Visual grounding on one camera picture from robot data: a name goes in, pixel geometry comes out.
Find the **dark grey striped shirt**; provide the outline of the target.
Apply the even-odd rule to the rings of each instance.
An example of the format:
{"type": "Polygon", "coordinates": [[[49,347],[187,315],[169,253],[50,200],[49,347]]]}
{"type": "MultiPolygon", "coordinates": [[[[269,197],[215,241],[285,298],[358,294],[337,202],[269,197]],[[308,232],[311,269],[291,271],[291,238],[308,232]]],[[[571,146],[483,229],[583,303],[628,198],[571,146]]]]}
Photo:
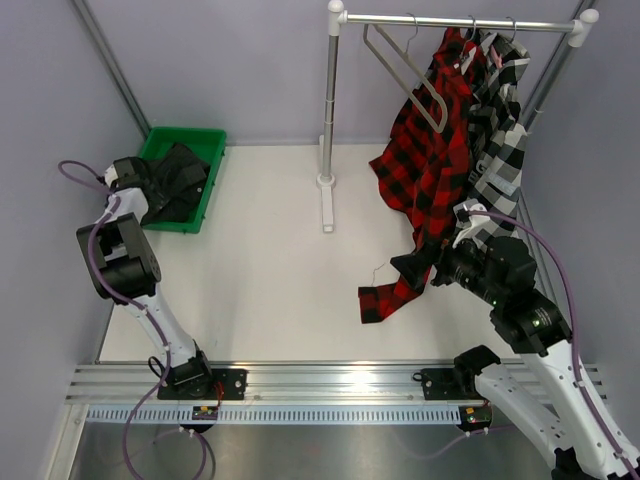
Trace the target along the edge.
{"type": "Polygon", "coordinates": [[[210,165],[200,159],[188,146],[174,143],[165,156],[150,162],[154,177],[155,197],[148,201],[149,210],[143,225],[163,222],[186,223],[200,204],[202,190],[178,190],[177,175],[190,165],[210,165]]]}

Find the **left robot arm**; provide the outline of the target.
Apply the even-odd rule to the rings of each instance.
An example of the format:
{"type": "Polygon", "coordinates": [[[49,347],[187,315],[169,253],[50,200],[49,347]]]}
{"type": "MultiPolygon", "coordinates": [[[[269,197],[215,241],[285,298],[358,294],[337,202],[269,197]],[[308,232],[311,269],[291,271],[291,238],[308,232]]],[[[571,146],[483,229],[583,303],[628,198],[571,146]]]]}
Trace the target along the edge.
{"type": "Polygon", "coordinates": [[[103,177],[104,213],[76,231],[92,283],[136,318],[159,354],[149,360],[162,391],[178,398],[202,399],[215,386],[204,352],[181,327],[161,289],[161,270],[141,221],[164,198],[150,164],[129,157],[115,161],[103,177]]]}

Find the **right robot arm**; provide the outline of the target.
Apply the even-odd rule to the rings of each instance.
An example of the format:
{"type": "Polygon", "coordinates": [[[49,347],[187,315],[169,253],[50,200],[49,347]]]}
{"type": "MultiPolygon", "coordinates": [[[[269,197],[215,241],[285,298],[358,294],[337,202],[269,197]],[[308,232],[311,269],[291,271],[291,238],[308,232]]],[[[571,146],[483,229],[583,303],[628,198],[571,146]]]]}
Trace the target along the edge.
{"type": "Polygon", "coordinates": [[[452,383],[462,396],[480,396],[501,410],[536,447],[554,479],[636,479],[639,451],[608,413],[575,355],[576,338],[559,308],[534,286],[537,265],[519,239],[498,237],[481,251],[470,239],[392,258],[415,286],[428,267],[435,286],[457,283],[491,306],[499,337],[534,374],[545,407],[515,380],[487,346],[454,360],[452,383]]]}

